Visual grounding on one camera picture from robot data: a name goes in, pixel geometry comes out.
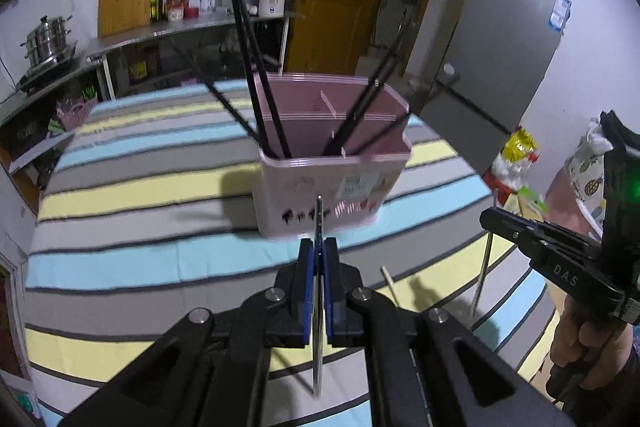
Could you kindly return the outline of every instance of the light blue stripe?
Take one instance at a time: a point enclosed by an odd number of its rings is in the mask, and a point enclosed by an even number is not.
[[[247,89],[246,80],[239,78],[238,80],[219,80],[215,83],[216,88],[221,92],[238,91]],[[152,102],[155,100],[167,100],[170,98],[183,98],[185,96],[194,96],[196,94],[208,93],[209,89],[204,84],[196,84],[194,86],[171,87],[160,91],[146,92],[143,94],[135,94],[119,100],[107,100],[98,104],[92,114],[98,114],[111,109],[120,109],[129,107],[137,103]]]
[[[42,402],[38,402],[40,406],[40,412],[42,413],[42,419],[46,423],[47,427],[57,427],[62,421],[62,416],[52,410],[47,409]]]
[[[253,118],[249,118],[248,122],[255,128]],[[407,123],[407,127],[423,125],[422,121],[416,116],[412,116]],[[187,129],[170,130],[158,134],[123,137],[107,143],[98,143],[65,153],[62,158],[60,158],[56,166],[56,171],[76,165],[97,162],[108,158],[118,158],[131,153],[160,149],[163,147],[215,142],[243,136],[247,136],[247,134],[244,129],[240,127],[240,124],[226,122],[194,126]]]
[[[495,349],[514,330],[544,290],[544,277],[531,271],[506,302],[474,331],[475,336]]]
[[[371,427],[372,425],[369,400],[338,414],[304,424],[305,427]]]
[[[373,225],[335,234],[354,247],[450,214],[489,195],[478,176],[385,203]],[[31,255],[27,287],[97,290],[179,283],[278,266],[298,256],[299,239],[268,241],[254,233],[225,233],[99,253]]]

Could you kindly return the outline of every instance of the black chopstick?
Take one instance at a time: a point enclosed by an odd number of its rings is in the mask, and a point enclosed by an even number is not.
[[[356,102],[354,102],[354,104],[351,106],[351,109],[347,113],[347,116],[344,119],[344,122],[342,122],[341,126],[338,127],[338,131],[336,131],[335,136],[331,140],[329,140],[329,142],[327,142],[327,145],[324,147],[324,150],[322,150],[321,156],[338,155],[340,153],[340,149],[343,147],[344,144],[347,143],[347,140],[349,139],[349,137],[346,136],[346,134],[348,133],[349,136],[351,136],[353,129],[355,129],[354,123],[355,125],[358,124],[358,115],[362,112],[362,106],[364,105],[366,100],[371,96],[371,93],[376,89],[376,87],[378,87],[378,84],[379,84],[378,77],[380,76],[380,73],[382,73],[382,71],[385,69],[386,65],[388,64],[389,60],[391,60],[392,57],[394,58],[394,64],[397,64],[396,52],[398,51],[398,47],[402,41],[402,37],[404,37],[404,34],[407,32],[410,26],[413,26],[413,24],[407,23],[405,26],[400,28],[400,31],[396,35],[396,38],[394,39],[394,41],[389,46],[385,55],[382,57],[382,60],[380,60],[376,69],[373,70],[373,73],[369,75],[369,81],[367,82],[367,86],[364,87],[364,89],[360,93],[360,96],[358,97]],[[391,73],[393,73],[393,69],[389,71],[387,75],[387,79],[391,76]]]
[[[251,48],[252,55],[254,56],[255,66],[258,69],[258,75],[260,76],[260,81],[262,83],[262,90],[264,91],[264,96],[267,99],[267,105],[269,106],[269,111],[271,111],[271,118],[273,119],[273,124],[276,128],[276,134],[278,135],[278,140],[280,141],[280,147],[282,148],[282,153],[284,154],[285,158],[291,158],[292,157],[291,150],[289,149],[287,136],[284,133],[282,122],[280,121],[278,106],[276,105],[275,99],[273,98],[273,92],[271,91],[269,79],[267,78],[267,70],[264,67],[262,54],[260,53],[260,48],[258,47],[258,39],[255,38],[254,28],[251,26],[251,19],[249,18],[249,12],[246,10],[246,6],[243,0],[237,0],[237,3],[239,4],[240,15],[242,16],[242,20],[244,22],[244,27],[246,29],[249,46]]]
[[[169,45],[174,49],[174,51],[178,54],[178,56],[188,65],[191,71],[193,71],[196,76],[202,81],[202,83],[207,86],[207,89],[215,96],[218,101],[223,105],[223,107],[229,111],[234,120],[236,120],[242,128],[246,131],[246,133],[253,138],[258,145],[260,145],[260,137],[254,131],[254,129],[249,125],[249,123],[242,117],[240,113],[236,110],[236,108],[231,105],[231,103],[226,99],[225,95],[223,95],[219,90],[216,89],[216,86],[213,85],[213,82],[209,78],[209,75],[205,74],[200,67],[187,55],[184,51],[182,51],[173,41],[173,39],[168,39]],[[265,154],[271,155],[274,158],[277,156],[273,155],[273,151],[267,148],[262,149]]]
[[[249,97],[251,98],[251,105],[254,108],[255,126],[258,130],[258,136],[260,137],[258,144],[266,153],[267,150],[270,150],[269,138],[264,127],[264,119],[262,117],[262,109],[260,108],[258,91],[255,88],[254,72],[251,69],[251,59],[249,58],[249,49],[246,44],[246,32],[244,31],[244,24],[242,23],[242,17],[240,15],[239,0],[231,0],[231,4],[234,10],[234,19],[236,20],[236,32],[238,32],[238,42],[240,44],[242,65],[244,66],[244,76],[246,76],[246,83],[249,87]]]
[[[387,133],[390,133],[398,125],[400,125],[401,123],[404,123],[406,120],[409,120],[410,116],[411,116],[410,112],[406,112],[404,114],[401,114],[393,122],[391,122],[386,127],[383,127],[382,130],[380,130],[379,132],[375,133],[371,138],[369,138],[366,142],[364,142],[362,145],[360,145],[360,147],[358,147],[356,150],[354,150],[354,152],[351,153],[350,156],[357,156],[358,154],[364,153],[369,147],[371,147],[375,142],[380,140]]]

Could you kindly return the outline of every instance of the yellow stripe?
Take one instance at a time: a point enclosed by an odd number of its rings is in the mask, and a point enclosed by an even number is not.
[[[542,361],[545,359],[549,349],[551,349],[551,341],[554,339],[554,332],[556,331],[559,320],[560,314],[556,311],[551,322],[549,322],[546,327],[545,332],[542,334],[542,337],[536,344],[536,347],[531,350],[520,366],[518,374],[525,380],[531,380],[538,372],[540,365],[542,365]]]
[[[248,98],[235,98],[229,100],[236,109],[251,108],[251,100]],[[93,123],[83,125],[78,134],[90,134],[94,132],[104,131],[105,129],[113,129],[114,127],[122,127],[131,125],[132,123],[140,123],[148,120],[159,120],[160,118],[170,118],[172,116],[183,116],[193,114],[195,112],[219,111],[224,109],[220,102],[200,102],[190,103],[189,105],[179,105],[177,107],[167,107],[162,109],[149,109],[125,116],[112,116]]]
[[[485,244],[486,236],[484,235],[446,259],[396,281],[394,286],[401,307],[415,312],[424,311],[477,277],[482,264]],[[495,263],[511,246],[509,241],[495,235],[490,263]],[[388,287],[378,291],[392,299]],[[324,340],[324,356],[341,350],[342,348],[329,346],[326,339]],[[310,346],[303,349],[273,349],[269,369],[270,371],[278,371],[310,362],[311,356]]]
[[[444,140],[422,143],[414,147],[407,166],[427,164],[455,155],[456,152]],[[59,192],[44,198],[38,219],[98,216],[181,201],[248,194],[257,172],[258,164],[251,163],[209,171],[161,174],[104,187]]]
[[[421,311],[434,301],[450,295],[478,275],[486,237],[474,241],[455,254],[396,283],[402,303]],[[504,254],[511,243],[495,237],[491,262]],[[27,352],[31,362],[64,375],[86,380],[107,381],[146,349],[150,342],[108,343],[80,341],[26,328]],[[340,351],[325,346],[324,354]],[[274,349],[272,371],[309,362],[311,349]]]

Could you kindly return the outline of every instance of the gray refrigerator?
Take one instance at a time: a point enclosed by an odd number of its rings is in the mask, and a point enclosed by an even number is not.
[[[420,117],[478,173],[517,128],[570,7],[569,0],[465,0]]]

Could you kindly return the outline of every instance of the silver bolt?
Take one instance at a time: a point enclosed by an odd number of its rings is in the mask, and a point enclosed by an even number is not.
[[[367,302],[371,298],[371,290],[369,288],[356,288],[351,292],[356,301]]]
[[[189,320],[194,324],[204,324],[210,312],[206,308],[195,308],[189,312]]]
[[[442,308],[431,308],[427,314],[433,322],[437,322],[438,324],[446,322],[449,318],[449,312]]]
[[[273,287],[273,288],[268,288],[268,290],[264,292],[264,296],[268,301],[280,302],[284,299],[285,293],[284,293],[284,290]]]

